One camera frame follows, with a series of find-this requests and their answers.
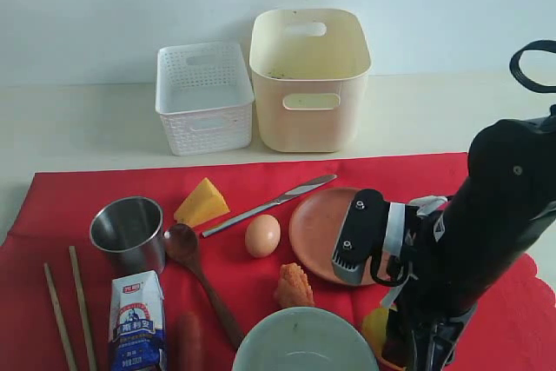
orange plate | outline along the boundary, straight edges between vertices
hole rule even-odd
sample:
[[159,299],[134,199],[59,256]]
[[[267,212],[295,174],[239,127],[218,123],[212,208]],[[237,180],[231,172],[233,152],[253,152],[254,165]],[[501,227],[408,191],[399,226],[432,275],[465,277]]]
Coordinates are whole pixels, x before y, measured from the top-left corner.
[[[332,251],[349,204],[359,189],[333,188],[318,191],[295,209],[289,221],[289,240],[301,263],[324,280],[349,285],[332,270]],[[367,261],[361,286],[373,284]]]

white plastic basket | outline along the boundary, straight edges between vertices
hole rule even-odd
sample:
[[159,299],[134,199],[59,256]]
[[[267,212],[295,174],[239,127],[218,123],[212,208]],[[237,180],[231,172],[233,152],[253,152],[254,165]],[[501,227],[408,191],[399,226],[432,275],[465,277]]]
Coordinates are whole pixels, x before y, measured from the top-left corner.
[[177,156],[249,145],[254,99],[238,43],[158,51],[156,112]]
[[249,64],[261,139],[282,152],[333,152],[357,132],[371,58],[345,10],[271,10],[255,20]]

stainless steel cup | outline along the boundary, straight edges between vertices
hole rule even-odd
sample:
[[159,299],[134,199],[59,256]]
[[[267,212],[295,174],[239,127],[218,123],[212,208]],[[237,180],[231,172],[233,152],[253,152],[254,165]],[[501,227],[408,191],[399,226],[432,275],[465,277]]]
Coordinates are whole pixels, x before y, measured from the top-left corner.
[[154,200],[132,196],[112,202],[90,224],[90,240],[121,275],[164,269],[162,209]]

butter knife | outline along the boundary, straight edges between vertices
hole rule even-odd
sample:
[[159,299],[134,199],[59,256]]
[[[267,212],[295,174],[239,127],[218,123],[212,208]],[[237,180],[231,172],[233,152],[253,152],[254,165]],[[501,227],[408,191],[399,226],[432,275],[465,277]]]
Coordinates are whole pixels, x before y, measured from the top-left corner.
[[304,182],[303,184],[297,186],[295,189],[291,189],[286,193],[284,193],[283,195],[279,195],[278,197],[271,200],[270,202],[264,203],[261,206],[248,210],[247,212],[244,212],[238,216],[232,217],[231,219],[228,219],[227,221],[221,223],[215,228],[205,230],[201,235],[203,238],[211,236],[216,232],[220,232],[221,230],[229,226],[235,225],[236,223],[241,222],[242,220],[247,219],[248,217],[251,217],[252,215],[256,215],[257,213],[260,213],[263,210],[273,208],[274,206],[278,206],[279,204],[295,199],[299,195],[303,195],[311,190],[317,189],[318,187],[323,186],[327,182],[333,181],[336,177],[338,177],[336,174],[329,174],[327,176],[317,177],[308,182]]

chopsticks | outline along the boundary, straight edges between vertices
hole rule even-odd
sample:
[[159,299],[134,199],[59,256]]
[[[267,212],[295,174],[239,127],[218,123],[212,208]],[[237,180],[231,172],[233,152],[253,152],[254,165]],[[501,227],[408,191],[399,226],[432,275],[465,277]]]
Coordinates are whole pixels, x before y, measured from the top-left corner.
[[58,300],[56,287],[54,286],[54,281],[52,280],[52,274],[50,273],[49,264],[47,264],[46,262],[44,263],[44,275],[46,275],[46,282],[49,284],[52,308],[54,309],[54,315],[56,316],[56,323],[58,325],[58,330],[60,331],[60,338],[62,338],[63,352],[66,354],[66,361],[68,362],[69,371],[77,371],[76,359],[74,358],[73,351],[71,350],[68,330],[66,329],[66,324],[63,321],[62,308],[60,307],[60,301]]
[[[81,315],[81,323],[83,325],[83,336],[85,339],[85,347],[87,348],[89,370],[96,371],[95,349],[93,347],[93,338],[90,333],[87,303],[85,301],[85,293],[83,292],[83,284],[79,273],[79,262],[77,261],[76,247],[69,247],[69,258],[71,259],[71,269],[73,271],[73,278],[76,284],[77,302],[79,304],[79,313]],[[62,308],[60,306],[60,301],[58,300],[58,294],[56,293],[56,286],[54,285],[54,280],[52,279],[52,274],[50,273],[49,264],[46,262],[44,263],[44,275],[46,276],[46,282],[49,286],[52,308],[54,309],[56,324],[58,325],[58,331],[60,332],[60,338],[62,339],[63,352],[66,355],[69,371],[77,371],[76,359],[73,355],[68,330],[66,329],[66,325],[63,320]]]
[[87,359],[89,360],[89,371],[96,371],[95,349],[93,348],[93,338],[90,334],[89,316],[87,315],[87,303],[85,293],[79,275],[79,263],[77,262],[76,247],[69,247],[69,258],[71,258],[71,269],[73,279],[76,282],[77,301],[79,302],[79,313],[83,325],[83,335],[85,337],[85,347],[87,348]]

